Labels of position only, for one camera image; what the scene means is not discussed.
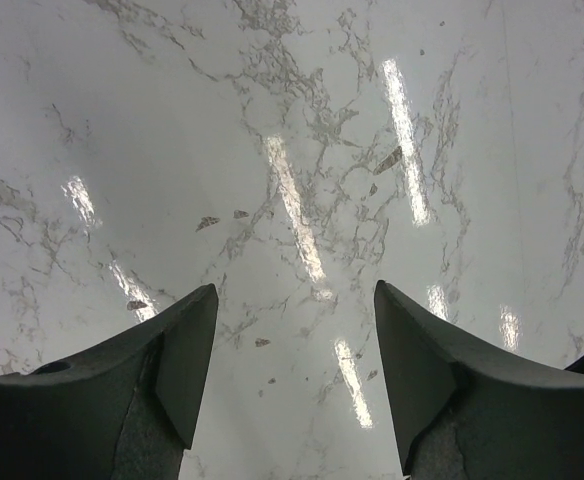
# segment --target brown speck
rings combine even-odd
[[[396,147],[394,149],[394,151],[390,155],[388,155],[388,158],[386,158],[385,160],[383,160],[381,163],[379,163],[376,166],[376,168],[372,172],[372,175],[381,175],[383,172],[385,172],[386,170],[392,168],[394,165],[399,163],[399,160],[401,160],[402,158],[403,158],[403,150],[401,149],[401,146],[399,145],[398,147]]]
[[[203,217],[201,218],[199,226],[196,227],[196,231],[198,232],[199,230],[203,230],[204,228],[209,227],[210,225],[214,225],[215,223],[219,223],[220,221],[221,219],[216,217]]]
[[[129,311],[138,310],[140,308],[145,308],[147,306],[148,306],[148,304],[145,302],[142,302],[141,300],[130,300],[128,302],[128,310]]]

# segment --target marble surface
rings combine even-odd
[[[0,374],[220,295],[182,478],[402,478],[383,278],[584,353],[584,0],[0,0]]]

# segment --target bright light streak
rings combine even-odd
[[[414,148],[414,128],[410,119],[410,108],[405,95],[405,82],[396,60],[382,63],[385,75],[386,94],[392,105],[392,120],[399,145],[403,152],[405,176],[407,180],[410,208],[414,225],[420,227],[430,222],[430,209],[425,193],[425,181],[419,162],[416,161]]]
[[[292,221],[294,237],[303,265],[317,287],[318,299],[330,300],[334,293],[324,286],[326,276],[316,248],[316,239],[301,209],[301,196],[296,189],[294,177],[290,171],[283,139],[279,135],[268,137],[265,139],[265,147],[270,165],[274,168],[279,180],[279,190],[283,197],[285,210]]]
[[[503,336],[503,345],[511,352],[519,348],[519,337],[521,336],[521,321],[519,317],[507,305],[501,305],[501,326],[499,331]]]
[[[343,373],[345,384],[348,386],[348,390],[352,396],[352,402],[354,403],[354,411],[356,412],[357,420],[359,421],[359,424],[362,428],[372,428],[374,426],[372,423],[372,417],[370,416],[368,404],[363,397],[363,391],[361,390],[361,379],[359,378],[359,374],[356,371],[354,360],[352,360],[350,346],[345,340],[338,340],[334,344],[334,350],[336,351],[336,358],[339,361],[339,367]]]
[[[96,218],[94,214],[94,204],[81,177],[73,176],[67,185],[61,188],[65,196],[72,201],[72,206],[81,217],[81,220],[83,220],[86,228],[89,229],[101,225],[101,220]]]
[[[428,304],[430,312],[443,320],[448,319],[448,302],[445,300],[445,292],[441,285],[428,287]]]
[[[143,291],[132,277],[123,272],[116,260],[113,260],[112,263],[110,263],[109,269],[129,301],[141,301],[147,305],[147,307],[139,308],[134,311],[139,319],[139,323],[149,320],[158,313],[154,301]]]

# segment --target thin line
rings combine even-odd
[[[514,108],[512,107],[512,80],[510,78],[510,52],[508,49],[508,30],[505,21],[505,7],[503,6],[503,0],[501,0],[501,18],[503,19],[503,40],[505,44],[505,69],[507,72],[508,77],[508,100],[510,102],[510,131],[512,132],[512,150],[514,152],[514,178],[516,180],[516,199],[517,205],[519,207],[519,247],[521,250],[521,274],[523,275],[523,298],[522,298],[522,306],[525,304],[525,292],[526,292],[526,283],[527,283],[527,275],[525,272],[525,255],[523,250],[523,218],[522,218],[522,209],[521,209],[521,188],[519,186],[519,156],[516,153],[516,134],[514,131]]]

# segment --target white marble countertop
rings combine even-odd
[[[0,374],[214,282],[182,478],[402,478],[380,278],[584,353],[584,0],[0,0]]]

